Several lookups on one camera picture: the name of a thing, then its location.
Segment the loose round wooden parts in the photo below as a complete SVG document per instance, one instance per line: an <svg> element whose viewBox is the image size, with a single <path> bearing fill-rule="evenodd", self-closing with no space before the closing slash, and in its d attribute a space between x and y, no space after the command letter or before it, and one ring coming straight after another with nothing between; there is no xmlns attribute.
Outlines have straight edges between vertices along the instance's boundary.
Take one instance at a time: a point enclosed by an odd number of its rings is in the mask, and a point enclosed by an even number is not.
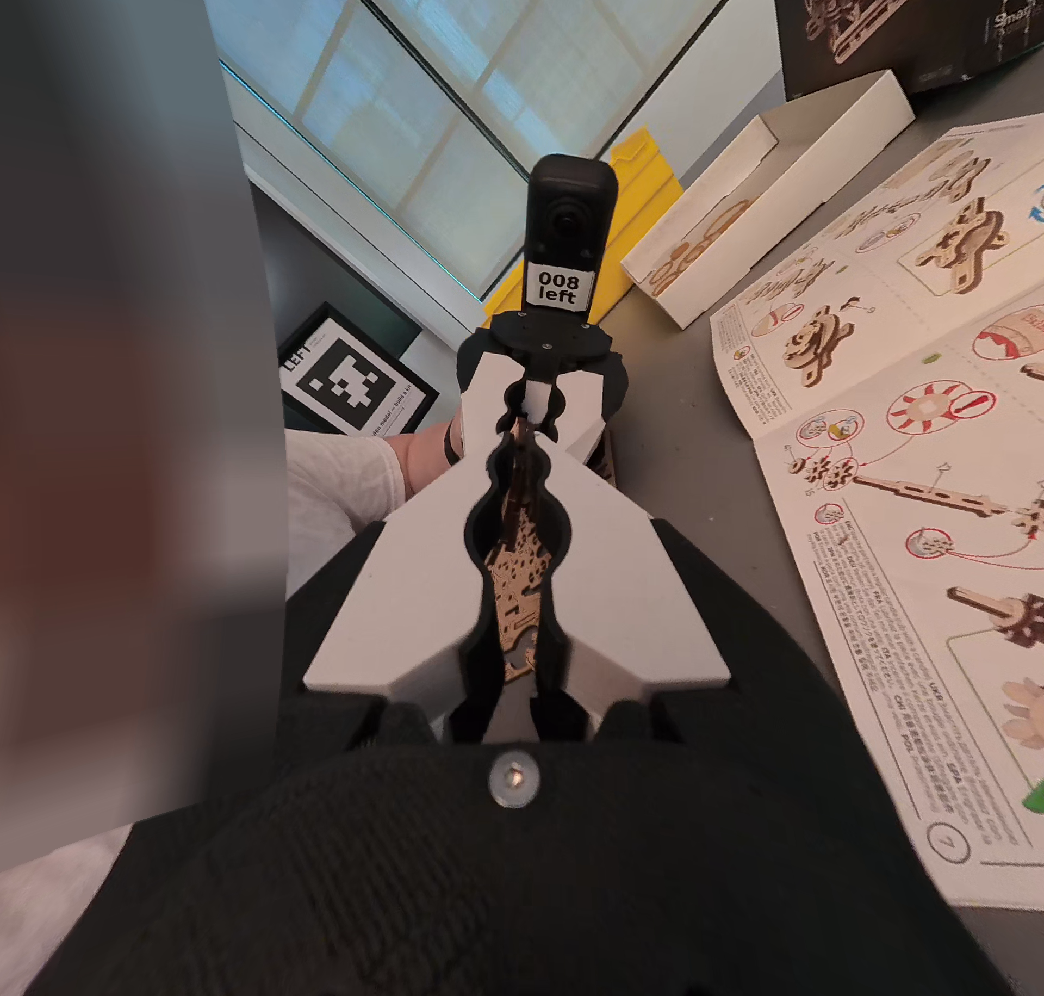
<svg viewBox="0 0 1044 996"><path fill-rule="evenodd" d="M669 253L665 262L648 278L648 295L659 298L685 272L713 243L736 222L754 203L749 198L733 203L710 220L704 228L696 227L690 236Z"/></svg>

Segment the wooden laser-cut puzzle sheet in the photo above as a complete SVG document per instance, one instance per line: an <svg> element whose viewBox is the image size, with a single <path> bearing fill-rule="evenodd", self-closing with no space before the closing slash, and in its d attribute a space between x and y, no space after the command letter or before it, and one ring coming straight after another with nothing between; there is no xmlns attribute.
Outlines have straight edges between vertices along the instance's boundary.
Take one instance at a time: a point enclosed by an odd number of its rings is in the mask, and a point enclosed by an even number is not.
<svg viewBox="0 0 1044 996"><path fill-rule="evenodd" d="M520 416L512 433L515 459L511 487L501 508L501 532L487 558L506 685L535 671L541 586L550 563L535 521L531 424Z"/></svg>

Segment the black model kit box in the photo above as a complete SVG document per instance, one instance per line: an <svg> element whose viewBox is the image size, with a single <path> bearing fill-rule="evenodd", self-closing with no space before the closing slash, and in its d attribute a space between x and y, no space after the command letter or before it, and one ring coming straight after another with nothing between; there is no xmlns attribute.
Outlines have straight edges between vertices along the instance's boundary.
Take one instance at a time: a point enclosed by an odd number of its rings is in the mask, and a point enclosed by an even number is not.
<svg viewBox="0 0 1044 996"><path fill-rule="evenodd" d="M1040 47L1043 0L775 0L786 98L891 70L907 94Z"/></svg>

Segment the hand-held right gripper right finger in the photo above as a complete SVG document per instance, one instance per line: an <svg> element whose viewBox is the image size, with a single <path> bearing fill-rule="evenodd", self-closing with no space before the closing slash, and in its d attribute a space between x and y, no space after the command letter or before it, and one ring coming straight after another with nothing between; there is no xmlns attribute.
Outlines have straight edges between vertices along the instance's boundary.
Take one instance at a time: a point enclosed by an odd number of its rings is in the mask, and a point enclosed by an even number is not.
<svg viewBox="0 0 1044 996"><path fill-rule="evenodd" d="M616 702L722 688L730 670L657 523L550 440L533 440L541 586L530 714L543 741L582 741Z"/></svg>

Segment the white instruction booklet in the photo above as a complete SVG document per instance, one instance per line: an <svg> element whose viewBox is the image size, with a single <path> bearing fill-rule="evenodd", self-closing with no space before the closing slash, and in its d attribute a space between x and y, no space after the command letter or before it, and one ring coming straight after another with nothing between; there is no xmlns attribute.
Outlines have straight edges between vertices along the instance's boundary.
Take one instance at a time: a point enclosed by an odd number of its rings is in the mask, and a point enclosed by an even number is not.
<svg viewBox="0 0 1044 996"><path fill-rule="evenodd" d="M951 902L1042 909L1043 115L955 127L711 321L843 693Z"/></svg>

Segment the white cardboard tray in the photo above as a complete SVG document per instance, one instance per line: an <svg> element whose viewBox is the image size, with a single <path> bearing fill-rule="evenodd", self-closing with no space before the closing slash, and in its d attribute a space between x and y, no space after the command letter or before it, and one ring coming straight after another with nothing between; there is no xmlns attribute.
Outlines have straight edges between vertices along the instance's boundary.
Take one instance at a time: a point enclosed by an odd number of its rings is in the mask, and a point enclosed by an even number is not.
<svg viewBox="0 0 1044 996"><path fill-rule="evenodd" d="M648 295L649 275L694 228L704 228L735 201L754 200L662 295L652 298L685 329L914 118L889 70L833 85L755 116L622 258L624 271Z"/></svg>

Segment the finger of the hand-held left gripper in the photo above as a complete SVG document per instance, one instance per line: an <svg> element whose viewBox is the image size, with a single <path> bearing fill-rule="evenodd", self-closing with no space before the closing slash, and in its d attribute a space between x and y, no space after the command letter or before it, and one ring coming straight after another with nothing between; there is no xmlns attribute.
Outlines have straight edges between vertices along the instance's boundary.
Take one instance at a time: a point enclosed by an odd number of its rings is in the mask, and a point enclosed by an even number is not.
<svg viewBox="0 0 1044 996"><path fill-rule="evenodd" d="M525 367L511 356L484 352L462 390L462 458L487 463L514 427L512 403L507 397L525 382Z"/></svg>
<svg viewBox="0 0 1044 996"><path fill-rule="evenodd" d="M539 482L550 474L552 452L568 454L582 465L589 463L606 433L603 394L600 374L578 370L557 375L539 429L539 451L544 454Z"/></svg>

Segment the white clothing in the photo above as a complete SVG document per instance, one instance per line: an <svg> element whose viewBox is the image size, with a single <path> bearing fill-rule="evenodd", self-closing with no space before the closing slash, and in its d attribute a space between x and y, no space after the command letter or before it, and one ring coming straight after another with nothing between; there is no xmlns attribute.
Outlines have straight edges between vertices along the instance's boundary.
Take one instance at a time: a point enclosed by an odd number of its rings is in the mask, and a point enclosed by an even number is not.
<svg viewBox="0 0 1044 996"><path fill-rule="evenodd" d="M1 993L21 995L111 872L132 826L58 849L1 874Z"/></svg>

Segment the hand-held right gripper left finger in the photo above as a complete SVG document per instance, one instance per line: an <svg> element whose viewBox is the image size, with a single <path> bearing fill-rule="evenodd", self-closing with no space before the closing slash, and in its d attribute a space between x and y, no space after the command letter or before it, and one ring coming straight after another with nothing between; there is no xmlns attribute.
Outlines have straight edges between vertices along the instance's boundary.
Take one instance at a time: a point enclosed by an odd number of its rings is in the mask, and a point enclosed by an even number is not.
<svg viewBox="0 0 1044 996"><path fill-rule="evenodd" d="M407 702L479 743L504 684L484 564L502 530L515 442L493 432L351 548L367 547L303 675L312 692Z"/></svg>

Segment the yellow plastic bin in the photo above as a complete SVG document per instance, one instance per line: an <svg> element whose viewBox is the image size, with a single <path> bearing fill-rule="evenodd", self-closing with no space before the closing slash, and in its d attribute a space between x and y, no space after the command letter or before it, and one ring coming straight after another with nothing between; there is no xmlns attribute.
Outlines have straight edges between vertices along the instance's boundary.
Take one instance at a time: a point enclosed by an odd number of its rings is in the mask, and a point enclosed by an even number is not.
<svg viewBox="0 0 1044 996"><path fill-rule="evenodd" d="M615 145L610 165L618 179L619 194L590 312L594 324L602 321L633 286L621 266L622 258L684 194L646 128L634 131Z"/></svg>

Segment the person's left forearm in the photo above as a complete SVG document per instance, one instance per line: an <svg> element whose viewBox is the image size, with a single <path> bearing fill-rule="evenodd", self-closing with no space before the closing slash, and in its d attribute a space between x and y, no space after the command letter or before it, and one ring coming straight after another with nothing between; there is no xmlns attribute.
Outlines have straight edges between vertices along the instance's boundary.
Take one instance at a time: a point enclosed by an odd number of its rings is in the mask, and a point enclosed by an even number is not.
<svg viewBox="0 0 1044 996"><path fill-rule="evenodd" d="M461 458L461 422L456 411L448 423L389 438L286 430L286 596Z"/></svg>

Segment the framed black white marker sign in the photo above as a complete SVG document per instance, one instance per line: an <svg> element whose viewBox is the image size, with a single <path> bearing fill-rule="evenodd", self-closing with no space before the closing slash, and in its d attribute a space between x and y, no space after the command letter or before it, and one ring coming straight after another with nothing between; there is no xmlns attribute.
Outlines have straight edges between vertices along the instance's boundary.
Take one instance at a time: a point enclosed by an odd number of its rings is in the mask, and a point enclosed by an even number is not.
<svg viewBox="0 0 1044 996"><path fill-rule="evenodd" d="M438 392L329 304L279 350L283 400L322 432L412 433Z"/></svg>

